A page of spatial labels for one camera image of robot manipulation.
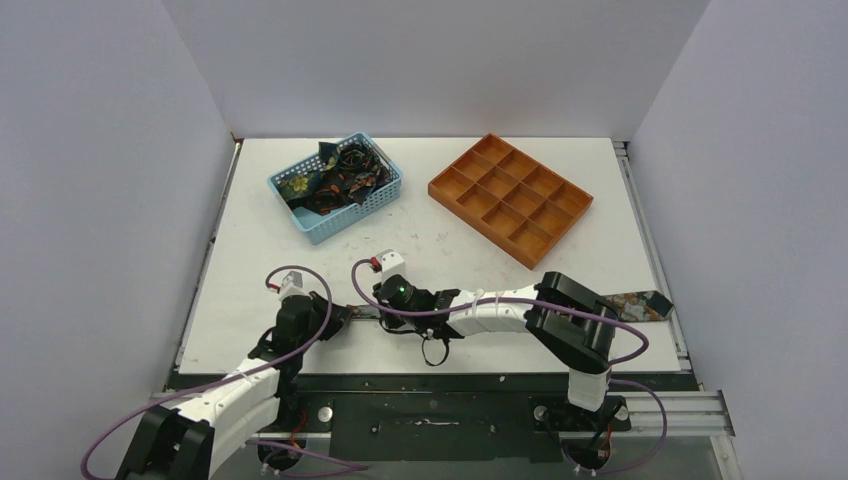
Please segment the orange floral necktie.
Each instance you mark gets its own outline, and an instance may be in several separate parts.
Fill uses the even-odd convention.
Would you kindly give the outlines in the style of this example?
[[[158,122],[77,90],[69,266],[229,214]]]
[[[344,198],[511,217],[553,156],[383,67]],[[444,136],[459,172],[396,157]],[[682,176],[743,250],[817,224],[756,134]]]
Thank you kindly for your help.
[[[468,290],[460,290],[451,307],[472,303],[477,294]],[[599,295],[591,290],[580,286],[567,288],[564,293],[554,288],[537,290],[530,285],[517,290],[484,292],[480,295],[482,299],[497,298],[500,301],[486,305],[478,305],[475,309],[468,309],[456,314],[450,313],[449,318],[470,317],[477,313],[480,317],[492,316],[501,321],[522,321],[526,312],[534,309],[532,305],[523,303],[506,303],[501,299],[504,297],[532,298],[563,305],[565,307],[588,311],[596,315],[602,313],[603,308],[616,313],[616,318],[625,323],[638,322],[661,322],[668,319],[673,303],[658,291],[625,292],[611,295]]]

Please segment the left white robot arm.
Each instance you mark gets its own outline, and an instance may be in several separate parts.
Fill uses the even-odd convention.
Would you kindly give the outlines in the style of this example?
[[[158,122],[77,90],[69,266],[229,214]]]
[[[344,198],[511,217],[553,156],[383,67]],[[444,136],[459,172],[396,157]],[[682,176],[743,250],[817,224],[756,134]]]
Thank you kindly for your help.
[[[304,425],[297,397],[299,347],[330,339],[353,316],[315,292],[284,298],[276,323],[258,340],[227,384],[214,384],[172,408],[146,412],[119,467],[120,479],[207,479],[260,430]]]

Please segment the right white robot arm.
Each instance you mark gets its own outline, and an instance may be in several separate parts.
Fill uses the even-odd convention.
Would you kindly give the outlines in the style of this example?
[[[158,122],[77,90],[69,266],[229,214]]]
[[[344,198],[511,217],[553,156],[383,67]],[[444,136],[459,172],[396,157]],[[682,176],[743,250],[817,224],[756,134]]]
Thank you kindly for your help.
[[[610,350],[616,328],[609,322],[555,310],[555,305],[618,319],[615,308],[593,291],[557,272],[529,286],[482,292],[430,292],[404,276],[385,276],[373,286],[382,315],[395,328],[408,325],[426,338],[449,342],[478,334],[529,333],[569,369],[565,414],[577,428],[593,427],[605,415]]]

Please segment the light blue plastic basket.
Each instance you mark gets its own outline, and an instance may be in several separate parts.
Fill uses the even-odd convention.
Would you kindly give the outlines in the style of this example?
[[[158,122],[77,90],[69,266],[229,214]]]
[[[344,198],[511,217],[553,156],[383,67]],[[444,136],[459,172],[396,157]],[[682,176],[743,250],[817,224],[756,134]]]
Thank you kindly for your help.
[[[308,172],[323,165],[323,162],[319,160],[318,154],[320,142],[318,143],[318,151],[316,153],[270,175],[267,179],[267,183],[272,193],[274,193],[276,198],[290,211],[290,217],[295,226],[303,232],[314,245],[327,240],[331,236],[376,212],[378,209],[396,200],[400,196],[403,175],[399,167],[395,162],[390,160],[389,156],[369,135],[363,132],[357,132],[339,141],[330,143],[348,145],[353,142],[361,142],[374,149],[390,173],[390,180],[388,183],[374,191],[362,205],[348,205],[322,216],[302,207],[290,209],[283,201],[277,191],[277,186],[282,178],[295,175],[296,173]]]

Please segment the black tie with orange swirls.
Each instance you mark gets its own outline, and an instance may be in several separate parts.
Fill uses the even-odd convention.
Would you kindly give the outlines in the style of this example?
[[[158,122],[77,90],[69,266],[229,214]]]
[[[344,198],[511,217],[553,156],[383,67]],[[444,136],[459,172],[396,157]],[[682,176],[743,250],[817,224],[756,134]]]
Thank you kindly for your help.
[[[322,173],[323,180],[305,208],[327,215],[348,205],[362,205],[377,189],[390,180],[388,168],[374,149],[361,142],[348,145],[320,142],[322,166],[304,173]]]

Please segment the dark tie with yellow flowers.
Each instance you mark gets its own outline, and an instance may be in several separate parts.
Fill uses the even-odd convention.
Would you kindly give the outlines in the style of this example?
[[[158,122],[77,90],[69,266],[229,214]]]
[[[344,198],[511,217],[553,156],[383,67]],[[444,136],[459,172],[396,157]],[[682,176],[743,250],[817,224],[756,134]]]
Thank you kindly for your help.
[[[305,206],[323,180],[323,174],[301,173],[282,178],[277,191],[290,209]]]

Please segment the orange wooden compartment tray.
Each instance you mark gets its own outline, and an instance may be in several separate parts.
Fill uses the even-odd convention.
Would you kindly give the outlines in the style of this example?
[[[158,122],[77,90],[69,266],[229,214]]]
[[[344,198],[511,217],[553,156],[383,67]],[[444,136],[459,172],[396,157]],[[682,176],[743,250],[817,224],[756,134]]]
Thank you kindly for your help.
[[[593,202],[592,195],[492,133],[434,177],[428,194],[529,269]]]

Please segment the black metal base plate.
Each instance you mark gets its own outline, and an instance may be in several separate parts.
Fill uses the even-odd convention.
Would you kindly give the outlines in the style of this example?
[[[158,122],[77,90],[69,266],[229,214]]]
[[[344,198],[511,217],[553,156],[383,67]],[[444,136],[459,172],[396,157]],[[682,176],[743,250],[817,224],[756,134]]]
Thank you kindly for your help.
[[[560,460],[558,439],[601,445],[631,429],[623,395],[597,413],[567,401],[568,376],[554,374],[302,374],[293,411],[259,437],[330,442],[357,462]]]

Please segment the aluminium frame rail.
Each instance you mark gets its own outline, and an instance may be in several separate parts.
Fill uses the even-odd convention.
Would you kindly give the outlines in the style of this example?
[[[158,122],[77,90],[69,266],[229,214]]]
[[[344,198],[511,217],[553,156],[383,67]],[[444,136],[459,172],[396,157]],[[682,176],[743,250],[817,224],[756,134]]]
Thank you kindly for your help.
[[[619,162],[622,177],[625,181],[640,235],[649,258],[653,278],[657,284],[658,290],[666,297],[671,298],[667,276],[665,275],[662,262],[659,257],[654,236],[651,232],[650,226],[648,225],[645,210],[643,208],[643,202],[641,201],[635,177],[633,175],[627,150],[628,143],[626,141],[612,140],[612,147]],[[683,371],[685,373],[693,374],[694,370],[691,363],[691,357],[685,342],[678,314],[675,311],[671,313],[669,331],[675,345],[676,356],[679,363],[682,365]],[[733,445],[735,431],[732,425],[726,398],[720,390],[713,391],[713,394],[717,395],[717,400],[722,407],[723,419],[726,423],[723,434],[710,437],[713,453],[717,461],[719,475],[722,479],[743,479],[744,476],[738,463],[738,458]]]

